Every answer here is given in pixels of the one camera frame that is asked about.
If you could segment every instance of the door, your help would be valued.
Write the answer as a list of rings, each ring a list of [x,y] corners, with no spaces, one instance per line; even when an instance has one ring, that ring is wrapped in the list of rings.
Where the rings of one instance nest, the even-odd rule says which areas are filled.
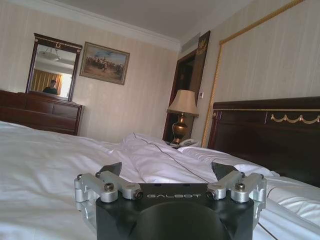
[[[202,74],[204,71],[207,49],[209,44],[210,31],[206,32],[199,38],[198,47],[186,56],[180,58],[176,63],[174,80],[172,84],[169,106],[176,97],[177,91],[180,89],[195,92],[195,103],[198,102],[198,94],[201,86]],[[175,113],[167,113],[164,125],[163,137],[164,141],[171,142],[174,139],[172,125],[178,121]],[[188,126],[188,132],[183,137],[189,139],[192,133],[194,117],[188,116],[185,119]]]

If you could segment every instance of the logo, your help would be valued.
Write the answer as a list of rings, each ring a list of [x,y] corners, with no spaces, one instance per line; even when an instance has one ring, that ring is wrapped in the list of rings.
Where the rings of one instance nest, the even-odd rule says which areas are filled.
[[[165,199],[191,199],[191,198],[199,198],[201,194],[174,194],[174,195],[167,195],[167,194],[148,194],[146,197],[150,199],[157,199],[157,198],[165,198]]]

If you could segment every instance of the telephone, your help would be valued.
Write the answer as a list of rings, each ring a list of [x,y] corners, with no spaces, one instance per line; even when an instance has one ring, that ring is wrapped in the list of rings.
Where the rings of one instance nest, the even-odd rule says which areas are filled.
[[[180,142],[179,146],[180,147],[200,147],[201,142],[192,138],[183,140]]]

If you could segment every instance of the dark wooden headboard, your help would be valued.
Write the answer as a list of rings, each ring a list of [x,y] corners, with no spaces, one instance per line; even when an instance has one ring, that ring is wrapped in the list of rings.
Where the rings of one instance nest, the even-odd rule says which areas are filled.
[[[216,102],[208,148],[320,187],[320,97]]]

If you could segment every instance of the bed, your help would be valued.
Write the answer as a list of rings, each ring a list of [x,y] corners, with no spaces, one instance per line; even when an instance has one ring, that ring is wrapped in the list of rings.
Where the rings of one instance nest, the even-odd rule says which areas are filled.
[[[220,116],[227,111],[219,109]],[[320,239],[319,188],[291,175],[279,176],[268,164],[245,161],[245,155],[241,159],[220,151],[225,124],[220,119],[213,122],[217,132],[211,134],[212,149],[178,150],[137,133],[109,143],[0,121],[0,239],[95,239],[75,208],[73,181],[79,173],[122,162],[120,176],[130,182],[212,183],[217,181],[212,161],[267,178],[266,209],[253,231],[254,240]],[[317,183],[317,176],[310,179]]]
[[[208,148],[320,187],[320,97],[216,102]]]

